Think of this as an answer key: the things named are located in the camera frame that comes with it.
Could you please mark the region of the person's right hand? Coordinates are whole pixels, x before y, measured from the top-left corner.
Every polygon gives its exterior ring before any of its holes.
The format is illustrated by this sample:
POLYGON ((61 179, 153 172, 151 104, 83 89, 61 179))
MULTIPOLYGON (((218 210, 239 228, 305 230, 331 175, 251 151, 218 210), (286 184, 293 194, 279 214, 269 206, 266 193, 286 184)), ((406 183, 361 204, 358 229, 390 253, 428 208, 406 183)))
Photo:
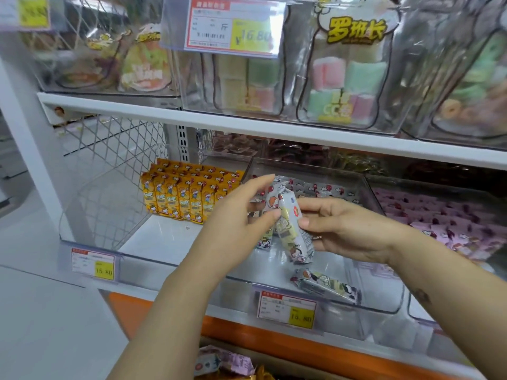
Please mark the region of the person's right hand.
POLYGON ((408 226, 340 198, 300 198, 298 203, 303 217, 337 217, 335 232, 308 232, 315 251, 360 262, 393 264, 410 235, 408 226))

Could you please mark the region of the person's left hand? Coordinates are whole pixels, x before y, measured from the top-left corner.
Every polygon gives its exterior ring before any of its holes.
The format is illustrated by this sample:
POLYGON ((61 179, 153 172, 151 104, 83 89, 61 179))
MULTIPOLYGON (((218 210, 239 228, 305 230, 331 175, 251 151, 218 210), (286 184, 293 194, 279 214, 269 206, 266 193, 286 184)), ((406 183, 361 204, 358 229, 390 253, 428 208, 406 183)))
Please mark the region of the person's left hand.
POLYGON ((263 203, 251 199, 273 182, 268 174, 250 179, 215 205, 184 259, 203 274, 223 278, 256 248, 262 236, 254 235, 254 219, 248 213, 260 211, 263 203))

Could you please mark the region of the white yellow snack packet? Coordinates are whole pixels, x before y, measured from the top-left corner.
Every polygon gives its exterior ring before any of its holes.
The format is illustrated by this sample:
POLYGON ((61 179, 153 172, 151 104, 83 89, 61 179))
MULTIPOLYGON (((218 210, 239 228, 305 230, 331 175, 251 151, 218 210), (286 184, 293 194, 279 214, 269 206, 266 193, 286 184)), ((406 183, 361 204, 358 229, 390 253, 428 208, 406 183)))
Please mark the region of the white yellow snack packet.
POLYGON ((289 188, 289 181, 281 179, 274 182, 269 187, 265 204, 267 211, 281 211, 275 230, 288 259, 296 264, 313 262, 315 249, 312 236, 299 225, 303 215, 295 193, 289 188))
POLYGON ((327 300, 345 301, 356 306, 362 303, 362 293, 357 287, 308 268, 296 269, 290 281, 302 291, 327 300))

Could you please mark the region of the person's left forearm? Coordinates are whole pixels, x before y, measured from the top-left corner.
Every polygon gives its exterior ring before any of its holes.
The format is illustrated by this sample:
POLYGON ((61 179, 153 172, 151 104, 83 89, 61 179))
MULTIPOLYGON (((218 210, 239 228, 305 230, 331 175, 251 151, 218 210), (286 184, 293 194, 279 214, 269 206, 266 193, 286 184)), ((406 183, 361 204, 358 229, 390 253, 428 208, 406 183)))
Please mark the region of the person's left forearm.
POLYGON ((233 257, 187 255, 106 380, 192 380, 209 298, 238 264, 233 257))

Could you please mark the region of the person's right forearm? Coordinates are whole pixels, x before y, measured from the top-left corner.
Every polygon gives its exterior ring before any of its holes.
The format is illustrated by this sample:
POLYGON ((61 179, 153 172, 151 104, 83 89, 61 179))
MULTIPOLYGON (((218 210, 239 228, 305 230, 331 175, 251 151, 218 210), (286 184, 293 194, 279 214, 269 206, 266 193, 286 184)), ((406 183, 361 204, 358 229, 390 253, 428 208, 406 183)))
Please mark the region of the person's right forearm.
POLYGON ((389 265, 488 380, 507 380, 507 282, 421 231, 395 232, 389 265))

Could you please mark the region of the row of white cartoon packets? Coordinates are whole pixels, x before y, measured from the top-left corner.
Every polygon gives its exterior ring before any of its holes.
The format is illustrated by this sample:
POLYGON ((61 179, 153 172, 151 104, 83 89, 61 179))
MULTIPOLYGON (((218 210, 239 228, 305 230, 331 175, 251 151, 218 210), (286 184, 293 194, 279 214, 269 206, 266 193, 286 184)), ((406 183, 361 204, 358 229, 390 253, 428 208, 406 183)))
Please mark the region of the row of white cartoon packets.
MULTIPOLYGON (((301 179, 296 179, 283 175, 276 175, 274 177, 273 182, 268 186, 267 189, 258 191, 257 194, 251 199, 251 202, 259 202, 264 203, 264 208, 259 212, 259 215, 262 215, 263 212, 267 211, 265 209, 265 198, 269 191, 269 187, 276 181, 280 181, 281 179, 289 181, 289 188, 295 193, 297 200, 300 198, 341 198, 348 202, 362 205, 358 195, 342 185, 337 184, 329 184, 329 183, 315 183, 315 182, 305 182, 301 179)), ((259 248, 267 248, 271 247, 271 240, 273 237, 273 233, 276 233, 275 226, 271 228, 268 232, 268 236, 263 236, 261 241, 258 242, 259 248)))

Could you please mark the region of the row of dark snack packets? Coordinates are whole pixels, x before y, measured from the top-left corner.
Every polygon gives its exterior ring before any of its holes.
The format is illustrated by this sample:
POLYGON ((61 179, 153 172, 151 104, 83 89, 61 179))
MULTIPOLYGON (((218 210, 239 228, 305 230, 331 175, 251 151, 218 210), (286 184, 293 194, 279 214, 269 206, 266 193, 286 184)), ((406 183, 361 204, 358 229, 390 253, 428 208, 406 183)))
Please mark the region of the row of dark snack packets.
POLYGON ((200 151, 471 188, 507 201, 507 171, 205 129, 195 136, 200 151))

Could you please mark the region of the rows of orange yellow packets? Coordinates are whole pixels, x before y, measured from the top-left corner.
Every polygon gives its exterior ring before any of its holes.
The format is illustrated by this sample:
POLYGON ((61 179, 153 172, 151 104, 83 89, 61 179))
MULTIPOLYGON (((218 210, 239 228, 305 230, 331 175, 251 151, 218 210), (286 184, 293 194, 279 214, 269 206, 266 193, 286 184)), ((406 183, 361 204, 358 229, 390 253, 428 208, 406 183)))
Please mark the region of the rows of orange yellow packets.
POLYGON ((154 215, 203 224, 216 203, 240 185, 248 162, 239 164, 224 167, 157 158, 140 174, 145 208, 154 215))

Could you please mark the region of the small red yellow price tag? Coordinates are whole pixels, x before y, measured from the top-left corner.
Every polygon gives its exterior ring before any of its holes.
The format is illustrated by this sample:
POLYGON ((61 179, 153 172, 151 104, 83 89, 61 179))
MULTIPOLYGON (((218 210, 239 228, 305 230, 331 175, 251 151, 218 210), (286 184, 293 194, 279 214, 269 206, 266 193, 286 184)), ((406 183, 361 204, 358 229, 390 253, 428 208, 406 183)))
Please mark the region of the small red yellow price tag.
POLYGON ((116 256, 104 252, 73 247, 71 271, 94 279, 116 280, 116 256))
POLYGON ((257 318, 312 330, 317 303, 294 295, 262 290, 257 305, 257 318))

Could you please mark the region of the white shelf board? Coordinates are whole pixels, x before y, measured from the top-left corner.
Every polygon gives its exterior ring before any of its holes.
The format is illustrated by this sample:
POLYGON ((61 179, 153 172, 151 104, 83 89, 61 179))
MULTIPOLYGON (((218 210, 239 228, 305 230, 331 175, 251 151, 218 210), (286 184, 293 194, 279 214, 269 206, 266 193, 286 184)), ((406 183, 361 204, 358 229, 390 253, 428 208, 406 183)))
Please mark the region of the white shelf board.
POLYGON ((365 132, 296 125, 208 113, 144 107, 119 102, 98 101, 71 95, 37 93, 43 106, 104 115, 117 115, 143 121, 219 130, 266 138, 306 142, 356 151, 427 159, 507 171, 507 151, 435 143, 365 132))

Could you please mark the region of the clear plastic bin with mesh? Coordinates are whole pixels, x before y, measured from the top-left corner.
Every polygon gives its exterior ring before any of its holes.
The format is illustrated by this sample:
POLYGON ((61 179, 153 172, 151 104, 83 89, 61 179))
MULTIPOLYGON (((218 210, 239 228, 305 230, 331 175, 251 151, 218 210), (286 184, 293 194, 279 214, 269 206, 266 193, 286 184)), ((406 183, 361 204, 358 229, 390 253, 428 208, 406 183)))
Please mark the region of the clear plastic bin with mesh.
MULTIPOLYGON (((167 156, 158 157, 177 161, 180 150, 168 147, 167 156)), ((200 225, 149 213, 149 218, 117 251, 89 247, 74 242, 61 241, 57 267, 61 273, 72 274, 82 280, 96 280, 98 287, 109 285, 144 286, 158 289, 166 274, 177 267, 200 230, 200 225), (71 271, 71 249, 81 248, 116 256, 116 280, 105 281, 71 271)))

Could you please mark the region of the orange shelf edge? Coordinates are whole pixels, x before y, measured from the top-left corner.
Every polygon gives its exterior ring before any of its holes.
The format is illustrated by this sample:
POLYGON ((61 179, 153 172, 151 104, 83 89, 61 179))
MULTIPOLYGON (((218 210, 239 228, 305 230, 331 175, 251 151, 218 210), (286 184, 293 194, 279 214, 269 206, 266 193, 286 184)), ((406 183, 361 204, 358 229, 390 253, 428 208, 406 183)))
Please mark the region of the orange shelf edge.
POLYGON ((351 380, 484 380, 450 339, 420 326, 413 350, 333 334, 314 334, 210 306, 198 328, 204 341, 235 346, 351 380))

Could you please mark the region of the pile of pink packets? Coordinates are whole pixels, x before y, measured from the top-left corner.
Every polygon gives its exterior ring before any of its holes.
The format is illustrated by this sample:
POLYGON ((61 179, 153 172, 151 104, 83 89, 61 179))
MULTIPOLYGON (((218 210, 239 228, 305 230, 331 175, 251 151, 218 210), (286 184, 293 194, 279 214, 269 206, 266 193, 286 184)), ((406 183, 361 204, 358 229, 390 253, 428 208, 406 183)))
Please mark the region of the pile of pink packets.
POLYGON ((387 217, 433 237, 474 263, 507 246, 507 226, 484 204, 374 187, 387 217))

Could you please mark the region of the clear bag of pastel marshmallows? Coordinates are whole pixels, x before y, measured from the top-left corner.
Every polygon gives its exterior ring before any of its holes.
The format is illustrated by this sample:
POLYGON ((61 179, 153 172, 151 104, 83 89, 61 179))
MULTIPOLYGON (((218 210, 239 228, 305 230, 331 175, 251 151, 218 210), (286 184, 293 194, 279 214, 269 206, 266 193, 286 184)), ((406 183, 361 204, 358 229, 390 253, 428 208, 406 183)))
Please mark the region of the clear bag of pastel marshmallows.
POLYGON ((371 129, 401 17, 398 0, 314 0, 297 120, 371 129))
POLYGON ((232 116, 281 117, 286 66, 278 58, 176 51, 183 110, 232 116))

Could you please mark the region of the purple white snack packet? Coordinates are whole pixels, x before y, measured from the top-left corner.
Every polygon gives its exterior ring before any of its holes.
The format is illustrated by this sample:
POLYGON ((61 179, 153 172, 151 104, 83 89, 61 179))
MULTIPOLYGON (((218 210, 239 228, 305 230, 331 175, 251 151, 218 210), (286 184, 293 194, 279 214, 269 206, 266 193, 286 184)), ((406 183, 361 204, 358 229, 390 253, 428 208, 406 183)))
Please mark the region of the purple white snack packet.
POLYGON ((257 380, 251 358, 214 345, 199 348, 194 380, 257 380))

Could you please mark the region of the large red yellow price tag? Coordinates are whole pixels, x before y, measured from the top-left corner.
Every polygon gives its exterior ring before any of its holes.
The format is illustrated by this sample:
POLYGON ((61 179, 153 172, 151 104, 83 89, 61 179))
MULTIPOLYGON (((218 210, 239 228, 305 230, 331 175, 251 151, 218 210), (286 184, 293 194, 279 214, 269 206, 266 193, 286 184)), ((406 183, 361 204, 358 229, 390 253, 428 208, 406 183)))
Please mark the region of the large red yellow price tag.
POLYGON ((288 0, 189 0, 182 48, 276 59, 287 5, 288 0))

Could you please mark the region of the orange green snack bag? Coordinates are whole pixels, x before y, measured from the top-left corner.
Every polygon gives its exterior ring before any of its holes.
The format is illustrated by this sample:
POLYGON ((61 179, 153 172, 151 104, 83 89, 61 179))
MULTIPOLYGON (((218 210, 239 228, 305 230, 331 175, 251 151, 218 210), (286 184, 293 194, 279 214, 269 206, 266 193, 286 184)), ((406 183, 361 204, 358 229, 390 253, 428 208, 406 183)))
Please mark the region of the orange green snack bag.
POLYGON ((141 26, 124 58, 118 91, 154 93, 171 86, 169 54, 160 40, 159 23, 141 26))

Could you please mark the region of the clear brown snack bag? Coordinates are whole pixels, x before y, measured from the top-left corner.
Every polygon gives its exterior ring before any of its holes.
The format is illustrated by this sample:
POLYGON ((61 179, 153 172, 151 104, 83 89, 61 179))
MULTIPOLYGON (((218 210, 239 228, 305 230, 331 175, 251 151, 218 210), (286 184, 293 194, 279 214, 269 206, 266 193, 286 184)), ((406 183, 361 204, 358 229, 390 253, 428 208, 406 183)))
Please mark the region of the clear brown snack bag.
POLYGON ((80 18, 69 31, 50 35, 36 33, 31 54, 47 91, 99 91, 117 78, 125 42, 132 30, 111 20, 80 18))

